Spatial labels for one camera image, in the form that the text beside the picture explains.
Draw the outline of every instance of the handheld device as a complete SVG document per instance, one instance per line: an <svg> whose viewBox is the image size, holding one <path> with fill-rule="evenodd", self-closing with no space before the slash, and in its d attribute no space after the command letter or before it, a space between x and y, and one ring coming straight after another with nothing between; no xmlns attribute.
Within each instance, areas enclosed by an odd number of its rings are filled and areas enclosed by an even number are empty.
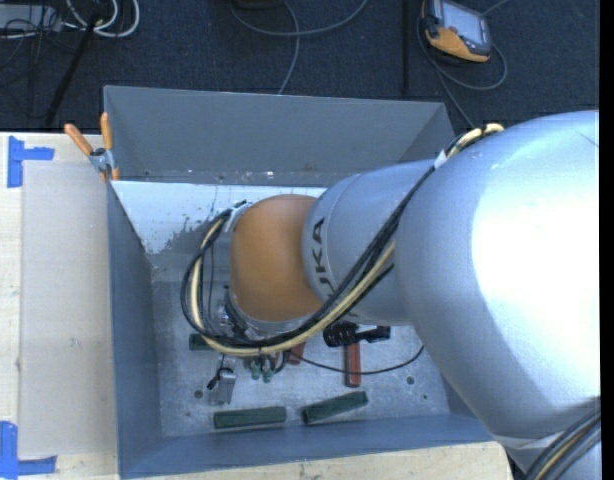
<svg viewBox="0 0 614 480"><path fill-rule="evenodd" d="M491 35L479 12L451 0L424 0L420 17L434 48L463 61L489 60Z"/></svg>

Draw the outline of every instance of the blue tape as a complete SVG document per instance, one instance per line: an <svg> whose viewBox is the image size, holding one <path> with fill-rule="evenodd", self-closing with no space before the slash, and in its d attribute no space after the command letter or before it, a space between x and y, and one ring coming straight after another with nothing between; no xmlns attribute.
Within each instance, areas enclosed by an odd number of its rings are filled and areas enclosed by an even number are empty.
<svg viewBox="0 0 614 480"><path fill-rule="evenodd" d="M23 160L51 160L54 158L52 148L25 149L25 143L13 135L9 136L9 158L7 169L7 187L20 187L23 184Z"/></svg>
<svg viewBox="0 0 614 480"><path fill-rule="evenodd" d="M38 460L18 460L18 427L8 421L0 422L0 478L17 480L19 475L53 473L56 457Z"/></svg>

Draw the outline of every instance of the white cable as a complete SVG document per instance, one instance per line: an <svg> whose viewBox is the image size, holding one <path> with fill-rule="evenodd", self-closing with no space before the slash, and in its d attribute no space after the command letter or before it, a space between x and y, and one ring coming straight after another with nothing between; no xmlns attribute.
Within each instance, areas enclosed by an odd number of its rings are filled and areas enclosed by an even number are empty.
<svg viewBox="0 0 614 480"><path fill-rule="evenodd" d="M85 30L85 28L87 27L87 22L82 18L80 14L78 14L78 11L76 11L74 4L72 4L71 0L65 0L65 3L67 4L67 7L69 8L69 12L71 12L72 16L76 18L76 21L78 21L78 23L80 23L80 25L82 26L74 25L73 23L68 23L68 22L64 22L63 25L65 25L66 27L77 28L79 30ZM114 21L116 21L116 18L118 17L118 1L111 0L111 3L114 6L114 13L112 17L109 19L109 21L107 21L107 23L103 23L102 25L99 25L96 28L94 28L94 32L96 30L107 28L111 24L113 24Z"/></svg>
<svg viewBox="0 0 614 480"><path fill-rule="evenodd" d="M108 28L109 26L111 26L118 17L118 2L116 0L111 0L111 1L112 1L112 4L114 5L113 16L111 17L109 21L107 21L107 23L103 23L102 25L95 27L94 33L101 37L110 37L110 38L127 37L133 34L134 31L138 28L138 24L140 23L140 5L138 4L138 0L131 0L132 5L134 7L134 14L135 14L134 22L132 23L131 27L129 27L127 30L123 32L118 32L118 33L106 32L104 30L105 28ZM74 18L76 18L76 21L78 21L82 25L82 27L79 27L78 25L74 25L73 23L65 23L65 25L68 27L84 30L83 27L85 28L87 27L87 22L82 18L82 16L80 16L80 14L78 14L73 4L71 3L71 0L65 0L65 2L67 3L67 7L69 8L69 11L72 13Z"/></svg>

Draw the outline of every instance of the dark green block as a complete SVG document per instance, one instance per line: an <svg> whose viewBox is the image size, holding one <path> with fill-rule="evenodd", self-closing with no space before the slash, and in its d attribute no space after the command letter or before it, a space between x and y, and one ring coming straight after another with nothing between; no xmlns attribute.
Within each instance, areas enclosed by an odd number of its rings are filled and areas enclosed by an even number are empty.
<svg viewBox="0 0 614 480"><path fill-rule="evenodd" d="M214 427L217 429L272 425L284 423L286 420L287 410L284 407L262 407L214 413Z"/></svg>
<svg viewBox="0 0 614 480"><path fill-rule="evenodd" d="M367 405L368 402L367 393L364 391L347 393L346 395L303 407L303 421L305 423L314 423L315 421L331 418L337 414L357 409Z"/></svg>
<svg viewBox="0 0 614 480"><path fill-rule="evenodd" d="M189 350L212 350L212 348L200 334L190 334Z"/></svg>

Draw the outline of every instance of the yellow cable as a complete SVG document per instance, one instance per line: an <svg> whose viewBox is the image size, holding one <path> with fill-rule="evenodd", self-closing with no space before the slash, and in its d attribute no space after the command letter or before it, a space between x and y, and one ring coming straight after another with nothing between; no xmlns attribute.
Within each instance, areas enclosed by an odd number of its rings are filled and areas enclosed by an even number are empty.
<svg viewBox="0 0 614 480"><path fill-rule="evenodd" d="M479 139L483 135L489 135L494 132L501 132L504 128L498 123L490 123L485 126L485 129L482 128L474 128L473 130L467 132L463 135L456 144L454 144L451 149L447 152L447 158L454 156L459 151L465 149L469 144L474 142L476 139Z"/></svg>
<svg viewBox="0 0 614 480"><path fill-rule="evenodd" d="M211 233L217 227L217 224L210 229L207 234L207 238L203 240L201 247L207 243ZM211 338L204 338L205 342L214 350L222 354L227 354L236 357L251 357L251 356L259 356L259 355L271 355L277 352L282 352L284 350L289 350L296 345L304 342L318 331L321 331L328 327L330 324L335 322L338 317L349 308L374 282L374 280L380 275L382 269L385 265L391 260L394 255L395 242L391 242L387 249L380 256L376 264L372 267L372 269L367 273L365 277L363 277L360 282L344 297L344 299L333 309L331 310L322 320L314 324L312 327L304 331L303 333L295 336L283 343L279 343L277 345L271 345L266 347L228 347L218 343L216 340ZM204 329L202 318L200 316L199 306L198 306L198 282L200 278L200 268L202 266L202 259L199 258L196 264L194 265L194 270L192 272L191 277L191 312L194 317L194 322L201 329Z"/></svg>

